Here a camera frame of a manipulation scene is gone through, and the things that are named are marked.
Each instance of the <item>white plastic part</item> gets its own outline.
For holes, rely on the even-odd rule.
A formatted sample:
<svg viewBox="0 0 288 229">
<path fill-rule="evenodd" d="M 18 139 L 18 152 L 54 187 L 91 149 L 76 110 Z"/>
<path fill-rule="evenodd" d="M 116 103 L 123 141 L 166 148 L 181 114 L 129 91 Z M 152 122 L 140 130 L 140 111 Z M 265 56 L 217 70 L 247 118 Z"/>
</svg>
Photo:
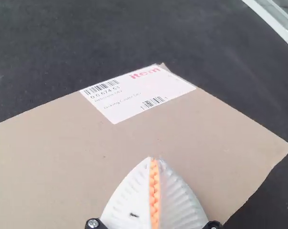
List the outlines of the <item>white plastic part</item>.
<svg viewBox="0 0 288 229">
<path fill-rule="evenodd" d="M 150 229 L 149 169 L 151 158 L 144 159 L 120 183 L 102 215 L 108 229 Z"/>
<path fill-rule="evenodd" d="M 108 229 L 151 229 L 149 172 L 152 158 L 138 164 L 107 203 L 101 221 Z M 163 160 L 160 176 L 159 229 L 202 229 L 206 214 L 191 188 Z"/>
<path fill-rule="evenodd" d="M 208 219 L 191 188 L 165 161 L 159 168 L 160 229 L 202 229 Z"/>
</svg>

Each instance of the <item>dark gray floor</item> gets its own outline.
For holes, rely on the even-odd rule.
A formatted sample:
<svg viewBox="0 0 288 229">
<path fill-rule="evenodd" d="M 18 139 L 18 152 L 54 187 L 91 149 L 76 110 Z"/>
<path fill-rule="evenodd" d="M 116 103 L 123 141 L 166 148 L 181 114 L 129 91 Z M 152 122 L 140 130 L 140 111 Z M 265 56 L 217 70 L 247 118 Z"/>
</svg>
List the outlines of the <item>dark gray floor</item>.
<svg viewBox="0 0 288 229">
<path fill-rule="evenodd" d="M 288 46 L 239 0 L 0 0 L 0 122 L 156 62 L 288 141 Z M 226 228 L 288 228 L 288 156 Z"/>
</svg>

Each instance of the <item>orange gripper pad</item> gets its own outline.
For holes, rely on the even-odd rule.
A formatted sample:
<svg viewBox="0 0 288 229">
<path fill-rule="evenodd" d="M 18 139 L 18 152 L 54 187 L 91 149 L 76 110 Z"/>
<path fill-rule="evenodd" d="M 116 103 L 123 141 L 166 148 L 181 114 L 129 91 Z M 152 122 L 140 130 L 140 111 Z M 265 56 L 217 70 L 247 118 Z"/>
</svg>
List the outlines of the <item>orange gripper pad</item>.
<svg viewBox="0 0 288 229">
<path fill-rule="evenodd" d="M 159 227 L 159 201 L 160 201 L 160 175 L 158 163 L 156 160 L 152 160 L 150 163 L 149 173 L 149 204 L 152 229 L 158 229 Z"/>
</svg>

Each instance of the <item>screw head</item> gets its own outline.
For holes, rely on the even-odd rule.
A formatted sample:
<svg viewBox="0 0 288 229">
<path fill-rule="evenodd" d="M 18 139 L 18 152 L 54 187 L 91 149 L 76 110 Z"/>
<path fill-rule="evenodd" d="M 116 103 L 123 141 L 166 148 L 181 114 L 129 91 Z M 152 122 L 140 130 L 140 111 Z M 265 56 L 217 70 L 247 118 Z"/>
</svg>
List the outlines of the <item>screw head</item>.
<svg viewBox="0 0 288 229">
<path fill-rule="evenodd" d="M 88 221 L 87 225 L 90 227 L 90 228 L 97 228 L 99 226 L 99 223 L 96 219 L 91 219 Z"/>
</svg>

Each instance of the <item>barcode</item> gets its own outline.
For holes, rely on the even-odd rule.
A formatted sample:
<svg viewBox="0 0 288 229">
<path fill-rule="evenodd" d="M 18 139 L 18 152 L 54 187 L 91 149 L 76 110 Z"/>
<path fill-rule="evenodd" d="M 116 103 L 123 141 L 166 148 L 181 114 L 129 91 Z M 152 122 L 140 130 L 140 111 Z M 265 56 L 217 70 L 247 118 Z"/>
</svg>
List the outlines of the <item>barcode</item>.
<svg viewBox="0 0 288 229">
<path fill-rule="evenodd" d="M 100 83 L 98 85 L 89 87 L 89 88 L 85 89 L 84 91 L 87 95 L 91 95 L 92 93 L 97 93 L 97 92 L 105 90 L 109 87 L 113 87 L 117 84 L 120 84 L 117 80 L 109 80 L 107 82 Z"/>
<path fill-rule="evenodd" d="M 165 100 L 163 98 L 161 98 L 160 96 L 158 96 L 158 97 L 155 97 L 155 98 L 152 98 L 150 100 L 146 100 L 146 101 L 142 102 L 144 106 L 141 106 L 141 108 L 143 110 L 145 110 L 147 108 L 151 108 L 151 107 L 158 105 L 158 104 L 161 104 L 163 102 L 165 102 Z"/>
</svg>

